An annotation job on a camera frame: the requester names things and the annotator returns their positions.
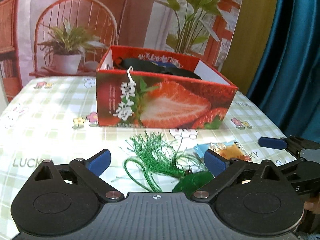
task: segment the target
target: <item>checkered tablecloth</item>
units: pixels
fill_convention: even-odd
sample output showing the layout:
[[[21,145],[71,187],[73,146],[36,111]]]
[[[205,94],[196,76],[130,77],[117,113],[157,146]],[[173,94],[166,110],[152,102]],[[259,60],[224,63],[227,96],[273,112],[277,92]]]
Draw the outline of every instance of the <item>checkered tablecloth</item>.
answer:
[[[17,228],[10,215],[10,205],[35,167],[44,159],[55,164],[69,163],[82,157],[89,158],[104,148],[111,151],[111,166],[101,178],[123,192],[145,191],[126,175],[122,164],[132,153],[126,139],[145,129],[84,127],[74,129],[73,119],[86,117],[97,111],[95,79],[83,77],[50,77],[32,80],[13,99],[0,119],[0,239],[11,239]],[[244,129],[235,120],[248,123]],[[168,141],[175,139],[169,130],[162,132]],[[198,130],[196,138],[177,139],[174,145],[193,151],[196,144],[226,142],[236,139],[254,162],[271,159],[277,165],[294,158],[286,151],[258,146],[261,136],[283,137],[282,132],[252,102],[238,92],[218,130]],[[136,167],[131,174],[145,183]],[[177,180],[155,176],[163,191],[171,191]]]

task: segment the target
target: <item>triangular hole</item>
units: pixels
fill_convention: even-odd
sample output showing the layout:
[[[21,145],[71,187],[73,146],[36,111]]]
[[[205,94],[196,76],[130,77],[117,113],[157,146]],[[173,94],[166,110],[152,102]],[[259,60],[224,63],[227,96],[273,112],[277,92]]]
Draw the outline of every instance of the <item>triangular hole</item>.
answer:
[[[52,179],[53,176],[51,174],[51,171],[49,167],[43,166],[41,171],[37,174],[35,180],[45,180],[45,179]]]
[[[263,174],[263,178],[270,179],[270,180],[280,180],[279,176],[276,174],[276,172],[271,166],[266,166],[266,169]]]

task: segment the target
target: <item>wicker chair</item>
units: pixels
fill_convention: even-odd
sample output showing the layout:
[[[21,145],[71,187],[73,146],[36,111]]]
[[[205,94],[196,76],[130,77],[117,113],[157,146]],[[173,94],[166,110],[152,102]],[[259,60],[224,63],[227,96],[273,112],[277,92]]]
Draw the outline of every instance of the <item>wicker chair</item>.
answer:
[[[34,72],[30,76],[64,76],[69,74],[57,73],[50,68],[52,55],[43,50],[38,44],[50,39],[52,26],[61,26],[63,18],[75,26],[88,28],[91,34],[100,37],[100,42],[107,47],[117,43],[117,23],[111,11],[97,0],[58,0],[40,15],[36,24],[34,41]],[[100,62],[105,49],[96,49],[95,53],[87,53],[86,61]],[[94,76],[94,72],[77,73],[75,75]]]

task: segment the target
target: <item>strawberry image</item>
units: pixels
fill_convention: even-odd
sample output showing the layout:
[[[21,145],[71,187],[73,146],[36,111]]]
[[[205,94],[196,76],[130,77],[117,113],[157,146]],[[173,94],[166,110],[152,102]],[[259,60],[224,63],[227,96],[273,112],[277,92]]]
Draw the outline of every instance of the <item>strawberry image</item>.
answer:
[[[139,107],[140,121],[144,127],[176,128],[192,122],[205,114],[210,102],[195,95],[174,81],[163,81],[148,91]]]
[[[192,93],[207,98],[212,107],[229,108],[236,94],[235,88],[219,86],[217,84],[208,85],[206,83],[198,82],[186,82],[181,84]]]
[[[201,116],[193,124],[193,129],[218,129],[223,118],[226,116],[228,109],[224,107],[217,107],[211,109],[205,115]]]

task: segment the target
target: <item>red cardboard box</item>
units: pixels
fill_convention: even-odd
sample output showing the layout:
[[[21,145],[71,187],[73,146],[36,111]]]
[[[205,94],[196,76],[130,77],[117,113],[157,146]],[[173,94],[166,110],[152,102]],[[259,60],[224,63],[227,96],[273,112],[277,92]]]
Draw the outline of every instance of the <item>red cardboard box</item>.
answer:
[[[114,69],[114,60],[132,57],[171,62],[202,80]],[[96,90],[100,126],[217,129],[238,88],[197,57],[111,46],[97,69]]]

